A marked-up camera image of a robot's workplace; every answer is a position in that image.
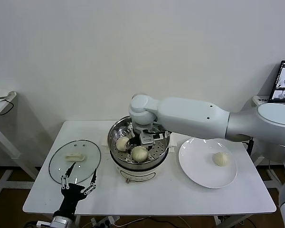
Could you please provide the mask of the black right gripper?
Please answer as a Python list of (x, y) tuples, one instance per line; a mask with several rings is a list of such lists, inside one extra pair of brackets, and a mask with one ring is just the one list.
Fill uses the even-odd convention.
[[(125, 143), (125, 150), (130, 151), (133, 149), (134, 145), (143, 145), (144, 142), (144, 130), (142, 129), (133, 129), (133, 138), (130, 138)], [(156, 143), (153, 143), (152, 145), (148, 146), (148, 151), (155, 151), (156, 150)]]

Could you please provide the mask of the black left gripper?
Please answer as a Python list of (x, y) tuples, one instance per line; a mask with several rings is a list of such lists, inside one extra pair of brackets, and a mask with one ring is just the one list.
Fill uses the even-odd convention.
[(61, 193), (64, 198), (59, 208), (60, 211), (75, 211), (78, 202), (86, 198), (85, 194), (90, 194), (96, 188), (97, 169), (94, 170), (90, 185), (87, 188), (74, 183), (69, 184), (68, 179), (75, 164), (74, 162), (67, 169), (66, 173), (61, 176)]

